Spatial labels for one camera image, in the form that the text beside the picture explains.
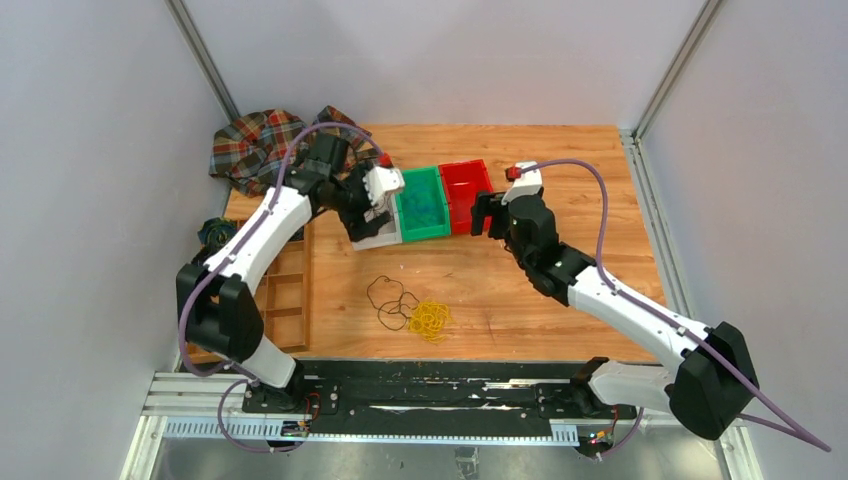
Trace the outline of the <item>red plastic bin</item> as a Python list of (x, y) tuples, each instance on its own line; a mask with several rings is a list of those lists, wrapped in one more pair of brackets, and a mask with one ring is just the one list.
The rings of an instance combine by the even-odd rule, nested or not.
[(445, 163), (438, 170), (448, 203), (451, 234), (468, 235), (477, 194), (493, 192), (486, 163), (482, 159)]

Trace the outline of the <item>green plastic bin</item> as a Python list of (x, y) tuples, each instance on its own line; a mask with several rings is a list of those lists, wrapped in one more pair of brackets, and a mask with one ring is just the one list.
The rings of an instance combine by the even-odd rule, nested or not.
[(397, 194), (400, 232), (404, 243), (447, 237), (450, 215), (436, 166), (402, 172), (405, 188)]

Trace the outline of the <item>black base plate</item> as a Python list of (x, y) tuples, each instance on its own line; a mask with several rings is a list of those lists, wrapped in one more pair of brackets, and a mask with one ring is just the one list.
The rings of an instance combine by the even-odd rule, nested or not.
[(636, 408), (590, 406), (571, 385), (573, 362), (305, 359), (300, 396), (250, 387), (246, 413), (305, 414), (319, 434), (542, 437), (554, 420), (623, 425)]

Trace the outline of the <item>wooden divided tray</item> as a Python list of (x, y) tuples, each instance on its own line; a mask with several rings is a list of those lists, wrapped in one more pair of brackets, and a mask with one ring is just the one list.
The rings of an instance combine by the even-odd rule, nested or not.
[[(198, 231), (202, 245), (193, 262), (202, 264), (235, 236), (246, 221), (223, 217), (205, 221)], [(265, 334), (286, 353), (305, 352), (311, 340), (312, 297), (312, 227), (298, 230), (263, 274), (254, 295), (264, 321)], [(221, 360), (216, 354), (188, 344), (193, 363), (207, 364)]]

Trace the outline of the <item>white plastic bin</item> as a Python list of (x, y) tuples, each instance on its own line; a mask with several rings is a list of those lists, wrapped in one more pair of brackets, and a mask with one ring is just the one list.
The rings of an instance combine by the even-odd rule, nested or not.
[(391, 196), (388, 200), (383, 200), (377, 207), (367, 211), (364, 214), (364, 219), (366, 221), (370, 221), (383, 213), (389, 214), (389, 221), (380, 227), (375, 236), (365, 238), (358, 242), (353, 242), (352, 248), (354, 251), (376, 249), (400, 244), (402, 242), (399, 214), (395, 196)]

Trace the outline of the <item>aluminium front rail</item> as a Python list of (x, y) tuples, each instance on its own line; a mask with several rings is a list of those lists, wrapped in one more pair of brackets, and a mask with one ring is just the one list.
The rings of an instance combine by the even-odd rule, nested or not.
[(236, 374), (156, 373), (125, 478), (759, 479), (747, 426), (704, 440), (654, 410), (607, 427), (554, 420), (549, 436), (317, 434), (305, 414), (246, 413)]

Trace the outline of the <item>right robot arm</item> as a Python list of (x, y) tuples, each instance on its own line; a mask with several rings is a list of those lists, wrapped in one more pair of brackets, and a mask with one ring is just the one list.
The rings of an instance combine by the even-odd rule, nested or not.
[(656, 367), (589, 361), (571, 390), (580, 414), (595, 417), (618, 404), (659, 410), (716, 440), (749, 405), (759, 382), (738, 328), (686, 318), (614, 279), (598, 260), (560, 241), (539, 194), (480, 192), (470, 212), (472, 235), (503, 241), (539, 293), (603, 321), (658, 360)]

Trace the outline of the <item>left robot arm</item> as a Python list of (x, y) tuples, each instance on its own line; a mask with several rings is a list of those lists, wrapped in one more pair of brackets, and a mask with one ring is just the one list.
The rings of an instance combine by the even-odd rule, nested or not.
[(323, 212), (336, 212), (353, 242), (376, 236), (390, 216), (367, 212), (405, 187), (386, 153), (347, 168), (348, 148), (344, 139), (320, 133), (299, 157), (285, 153), (275, 184), (235, 236), (176, 277), (181, 356), (189, 356), (190, 345), (219, 356), (223, 367), (268, 386), (268, 400), (283, 413), (298, 411), (307, 389), (299, 362), (265, 332), (254, 298), (262, 277), (293, 236)]

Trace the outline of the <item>plaid cloth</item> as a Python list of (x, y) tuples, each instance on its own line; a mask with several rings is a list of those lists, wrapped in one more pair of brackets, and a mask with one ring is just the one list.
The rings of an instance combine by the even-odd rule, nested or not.
[(344, 173), (358, 163), (374, 162), (380, 157), (381, 151), (367, 141), (371, 132), (341, 110), (328, 105), (316, 114), (312, 123), (323, 128), (297, 140), (309, 125), (300, 116), (283, 109), (246, 114), (215, 132), (208, 175), (225, 181), (245, 196), (263, 196), (276, 184), (284, 155), (292, 153), (291, 167), (301, 163), (320, 134), (348, 143)]

